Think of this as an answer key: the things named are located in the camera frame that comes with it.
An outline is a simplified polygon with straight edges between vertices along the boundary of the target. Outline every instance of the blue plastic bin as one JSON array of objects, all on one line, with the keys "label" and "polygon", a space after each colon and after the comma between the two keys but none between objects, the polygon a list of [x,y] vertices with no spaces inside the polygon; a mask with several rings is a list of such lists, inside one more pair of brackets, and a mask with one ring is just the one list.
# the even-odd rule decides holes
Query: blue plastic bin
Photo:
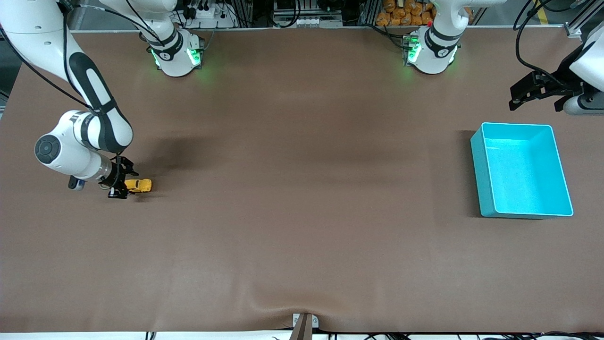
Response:
[{"label": "blue plastic bin", "polygon": [[551,126],[483,123],[471,144],[482,216],[573,215]]}]

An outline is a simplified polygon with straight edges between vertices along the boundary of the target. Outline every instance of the table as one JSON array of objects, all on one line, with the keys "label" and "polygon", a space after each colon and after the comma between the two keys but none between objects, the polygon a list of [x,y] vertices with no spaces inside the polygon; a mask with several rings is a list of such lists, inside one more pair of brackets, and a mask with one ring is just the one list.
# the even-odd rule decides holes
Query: table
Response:
[{"label": "table", "polygon": [[[438,76],[371,30],[220,32],[171,79],[136,34],[78,34],[154,181],[109,200],[38,164],[79,106],[22,70],[0,123],[0,331],[603,331],[604,119],[507,108],[515,32],[469,29]],[[553,70],[578,41],[527,29]],[[575,216],[481,218],[469,138],[554,128]]]}]

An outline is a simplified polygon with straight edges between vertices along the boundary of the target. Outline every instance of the yellow toy car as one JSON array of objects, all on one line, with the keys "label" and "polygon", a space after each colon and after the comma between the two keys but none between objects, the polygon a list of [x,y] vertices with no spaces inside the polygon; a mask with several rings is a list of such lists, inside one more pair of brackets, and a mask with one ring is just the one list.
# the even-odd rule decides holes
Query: yellow toy car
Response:
[{"label": "yellow toy car", "polygon": [[151,191],[151,180],[148,178],[142,180],[125,180],[124,183],[130,192],[149,192]]}]

